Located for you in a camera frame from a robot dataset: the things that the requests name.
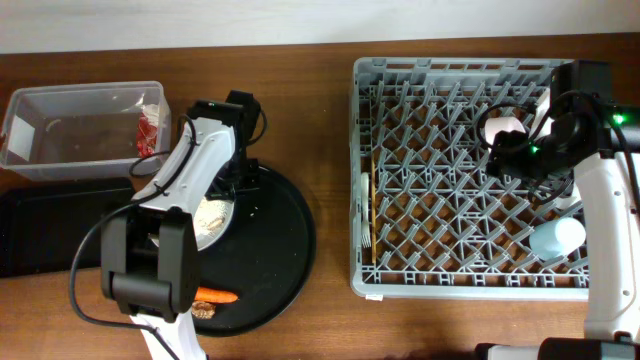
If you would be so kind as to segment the grey plate with food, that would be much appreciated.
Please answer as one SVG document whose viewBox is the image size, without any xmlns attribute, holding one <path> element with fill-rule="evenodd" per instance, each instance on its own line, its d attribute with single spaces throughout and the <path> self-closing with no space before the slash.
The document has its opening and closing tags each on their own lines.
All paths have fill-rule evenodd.
<svg viewBox="0 0 640 360">
<path fill-rule="evenodd" d="M 199 251 L 213 245 L 224 234 L 231 223 L 234 207 L 229 200 L 202 199 L 193 218 Z"/>
</svg>

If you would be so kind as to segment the pink bowl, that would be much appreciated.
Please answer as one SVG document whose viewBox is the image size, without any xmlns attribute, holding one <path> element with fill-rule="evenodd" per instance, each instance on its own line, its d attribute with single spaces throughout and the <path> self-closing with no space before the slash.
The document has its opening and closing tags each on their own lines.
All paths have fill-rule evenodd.
<svg viewBox="0 0 640 360">
<path fill-rule="evenodd" d="M 484 135 L 489 145 L 494 144 L 497 134 L 502 131 L 525 133 L 526 129 L 521 121 L 513 116 L 489 118 L 486 120 L 484 124 Z"/>
</svg>

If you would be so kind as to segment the wooden chopstick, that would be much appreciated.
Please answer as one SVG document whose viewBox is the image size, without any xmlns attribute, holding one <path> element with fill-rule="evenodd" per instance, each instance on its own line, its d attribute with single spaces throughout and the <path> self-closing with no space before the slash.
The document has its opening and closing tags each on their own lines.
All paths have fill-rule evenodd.
<svg viewBox="0 0 640 360">
<path fill-rule="evenodd" d="M 375 172 L 375 156 L 372 153 L 370 157 L 371 163 L 371 174 L 370 174 L 370 202 L 371 202 L 371 256 L 372 256 L 372 265 L 376 266 L 377 264 L 377 247 L 376 247 L 376 172 Z"/>
</svg>

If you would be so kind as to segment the white plastic fork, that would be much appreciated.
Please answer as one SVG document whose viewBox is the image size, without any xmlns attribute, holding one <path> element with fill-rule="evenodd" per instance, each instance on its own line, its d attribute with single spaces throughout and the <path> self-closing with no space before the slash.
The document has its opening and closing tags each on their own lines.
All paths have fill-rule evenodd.
<svg viewBox="0 0 640 360">
<path fill-rule="evenodd" d="M 361 208 L 362 208 L 362 220 L 361 220 L 361 244 L 364 248 L 371 248 L 371 230 L 369 222 L 369 174 L 363 172 L 360 176 L 361 186 Z"/>
</svg>

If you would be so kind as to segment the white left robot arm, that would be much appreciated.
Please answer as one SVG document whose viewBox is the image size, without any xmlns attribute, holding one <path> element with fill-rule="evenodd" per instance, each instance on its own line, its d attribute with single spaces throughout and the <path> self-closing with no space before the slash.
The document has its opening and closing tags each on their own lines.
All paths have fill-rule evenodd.
<svg viewBox="0 0 640 360">
<path fill-rule="evenodd" d="M 84 321 L 142 332 L 155 359 L 204 359 L 191 308 L 200 283 L 193 217 L 201 201 L 230 199 L 248 181 L 247 147 L 267 122 L 247 93 L 223 102 L 199 100 L 184 116 L 180 140 L 154 178 L 131 201 L 102 217 L 81 241 L 101 242 L 101 289 L 128 322 L 87 315 L 76 292 L 72 309 Z"/>
</svg>

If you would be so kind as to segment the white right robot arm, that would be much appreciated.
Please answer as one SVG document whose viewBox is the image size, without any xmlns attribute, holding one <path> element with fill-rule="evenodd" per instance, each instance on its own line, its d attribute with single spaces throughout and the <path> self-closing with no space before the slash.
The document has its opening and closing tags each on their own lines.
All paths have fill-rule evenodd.
<svg viewBox="0 0 640 360">
<path fill-rule="evenodd" d="M 480 344 L 481 359 L 636 359 L 639 356 L 639 110 L 573 90 L 551 99 L 554 122 L 523 132 L 506 126 L 487 172 L 531 189 L 573 175 L 584 208 L 590 270 L 581 339 L 547 338 L 533 347 Z"/>
</svg>

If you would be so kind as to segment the grey plastic dishwasher rack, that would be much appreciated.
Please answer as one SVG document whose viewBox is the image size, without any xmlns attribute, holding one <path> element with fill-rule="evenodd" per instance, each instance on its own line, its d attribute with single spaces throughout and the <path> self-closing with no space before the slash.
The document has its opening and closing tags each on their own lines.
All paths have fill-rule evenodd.
<svg viewBox="0 0 640 360">
<path fill-rule="evenodd" d="M 583 301 L 587 254 L 539 259 L 538 225 L 580 218 L 573 205 L 532 206 L 511 177 L 484 171 L 475 124 L 491 105 L 525 124 L 555 59 L 365 57 L 350 101 L 350 285 L 366 299 Z M 361 244 L 363 172 L 375 156 L 377 264 Z"/>
</svg>

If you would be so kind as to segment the white cup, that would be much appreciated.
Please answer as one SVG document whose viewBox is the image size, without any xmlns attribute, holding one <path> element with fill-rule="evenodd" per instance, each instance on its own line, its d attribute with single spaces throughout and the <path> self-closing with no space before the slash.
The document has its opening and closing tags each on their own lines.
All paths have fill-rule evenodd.
<svg viewBox="0 0 640 360">
<path fill-rule="evenodd" d="M 561 195 L 554 200 L 555 207 L 559 210 L 566 210 L 572 207 L 574 204 L 581 201 L 580 191 L 577 187 L 574 187 L 570 195 Z"/>
</svg>

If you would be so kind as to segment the round black tray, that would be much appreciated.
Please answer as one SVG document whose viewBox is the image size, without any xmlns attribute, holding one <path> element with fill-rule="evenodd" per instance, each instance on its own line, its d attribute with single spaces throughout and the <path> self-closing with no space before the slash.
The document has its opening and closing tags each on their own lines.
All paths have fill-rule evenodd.
<svg viewBox="0 0 640 360">
<path fill-rule="evenodd" d="M 238 300 L 216 307 L 196 333 L 236 336 L 284 312 L 310 276 L 316 254 L 314 219 L 303 195 L 287 178 L 259 168 L 259 187 L 235 201 L 222 237 L 199 253 L 201 285 L 230 291 Z"/>
</svg>

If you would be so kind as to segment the red and white wrapper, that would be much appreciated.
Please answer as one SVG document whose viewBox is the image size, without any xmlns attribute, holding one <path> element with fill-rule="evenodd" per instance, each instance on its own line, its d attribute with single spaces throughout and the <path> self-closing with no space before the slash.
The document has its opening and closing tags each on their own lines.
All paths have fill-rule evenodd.
<svg viewBox="0 0 640 360">
<path fill-rule="evenodd" d="M 136 148 L 140 158 L 151 156 L 155 153 L 158 129 L 159 106 L 155 104 L 144 105 L 139 116 L 136 133 Z"/>
</svg>

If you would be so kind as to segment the light blue cup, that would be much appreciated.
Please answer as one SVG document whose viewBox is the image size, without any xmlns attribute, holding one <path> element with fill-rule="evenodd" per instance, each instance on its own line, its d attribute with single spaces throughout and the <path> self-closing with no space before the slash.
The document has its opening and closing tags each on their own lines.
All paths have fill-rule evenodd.
<svg viewBox="0 0 640 360">
<path fill-rule="evenodd" d="M 569 255 L 586 240 L 584 225 L 574 218 L 561 218 L 534 228 L 529 236 L 531 251 L 547 261 Z"/>
</svg>

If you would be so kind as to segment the orange carrot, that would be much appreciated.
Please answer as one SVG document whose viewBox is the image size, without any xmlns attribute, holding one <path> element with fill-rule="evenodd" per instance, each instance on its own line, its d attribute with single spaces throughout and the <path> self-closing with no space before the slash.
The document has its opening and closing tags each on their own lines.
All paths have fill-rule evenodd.
<svg viewBox="0 0 640 360">
<path fill-rule="evenodd" d="M 199 287 L 195 295 L 195 301 L 213 304 L 228 304 L 236 302 L 238 299 L 239 297 L 233 292 L 206 287 Z"/>
</svg>

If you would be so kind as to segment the brown walnut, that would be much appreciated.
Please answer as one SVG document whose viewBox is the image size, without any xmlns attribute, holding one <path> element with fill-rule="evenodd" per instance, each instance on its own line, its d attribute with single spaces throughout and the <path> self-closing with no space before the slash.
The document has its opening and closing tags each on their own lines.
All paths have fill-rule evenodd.
<svg viewBox="0 0 640 360">
<path fill-rule="evenodd" d="M 196 319 L 210 320 L 215 315 L 216 306 L 213 303 L 205 301 L 194 301 L 191 307 L 191 313 Z"/>
</svg>

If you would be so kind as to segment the clear plastic bin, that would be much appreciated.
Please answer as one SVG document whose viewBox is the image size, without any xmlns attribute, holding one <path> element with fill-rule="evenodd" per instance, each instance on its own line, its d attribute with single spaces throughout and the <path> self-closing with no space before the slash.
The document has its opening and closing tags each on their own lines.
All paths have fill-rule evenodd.
<svg viewBox="0 0 640 360">
<path fill-rule="evenodd" d="M 144 105 L 159 106 L 155 153 L 171 142 L 171 111 L 156 81 L 22 88 L 1 129 L 1 167 L 32 181 L 123 177 L 138 156 Z"/>
</svg>

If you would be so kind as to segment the black rectangular bin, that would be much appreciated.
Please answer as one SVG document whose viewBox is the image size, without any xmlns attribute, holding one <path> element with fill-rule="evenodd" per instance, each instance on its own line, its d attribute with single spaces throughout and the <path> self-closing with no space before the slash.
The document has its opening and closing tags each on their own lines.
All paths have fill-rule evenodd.
<svg viewBox="0 0 640 360">
<path fill-rule="evenodd" d="M 90 228 L 129 202 L 127 178 L 40 183 L 1 195 L 1 276 L 66 271 Z"/>
</svg>

